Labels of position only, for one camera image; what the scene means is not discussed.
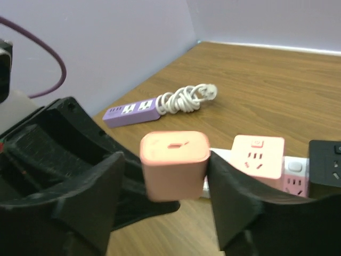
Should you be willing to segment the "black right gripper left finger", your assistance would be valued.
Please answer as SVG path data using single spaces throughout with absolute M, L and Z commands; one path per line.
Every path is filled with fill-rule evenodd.
M 105 255 L 124 166 L 114 153 L 70 180 L 1 202 L 1 255 Z

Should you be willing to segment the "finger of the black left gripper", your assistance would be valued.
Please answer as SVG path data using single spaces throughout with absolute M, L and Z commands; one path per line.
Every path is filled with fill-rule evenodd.
M 141 162 L 136 155 L 106 134 L 73 97 L 40 107 L 1 132 L 6 155 L 14 161 L 33 190 L 77 177 L 114 153 L 124 160 L 110 215 L 112 230 L 146 218 L 176 212 L 178 201 L 156 203 L 147 198 Z

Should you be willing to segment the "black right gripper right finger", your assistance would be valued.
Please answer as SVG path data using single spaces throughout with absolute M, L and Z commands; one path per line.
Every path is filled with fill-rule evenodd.
M 340 255 L 340 196 L 291 195 L 213 153 L 207 171 L 221 251 L 226 255 Z

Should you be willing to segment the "pink cube socket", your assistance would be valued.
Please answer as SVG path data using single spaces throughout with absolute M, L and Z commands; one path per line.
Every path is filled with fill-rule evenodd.
M 229 163 L 236 169 L 265 182 L 282 178 L 285 140 L 282 137 L 237 135 Z

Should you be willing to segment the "small pink plug adapter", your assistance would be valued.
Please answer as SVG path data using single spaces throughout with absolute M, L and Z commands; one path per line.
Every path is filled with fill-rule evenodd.
M 201 197 L 210 144 L 198 131 L 155 131 L 140 141 L 145 188 L 153 202 Z

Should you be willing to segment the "black cube socket adapter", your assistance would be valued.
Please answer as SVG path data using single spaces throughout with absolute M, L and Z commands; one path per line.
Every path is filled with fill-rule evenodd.
M 340 141 L 311 140 L 308 160 L 310 197 L 340 194 Z

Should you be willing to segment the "purple power strip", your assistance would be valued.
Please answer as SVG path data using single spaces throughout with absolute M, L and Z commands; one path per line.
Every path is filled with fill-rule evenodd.
M 156 98 L 138 101 L 108 109 L 102 120 L 109 128 L 158 120 Z

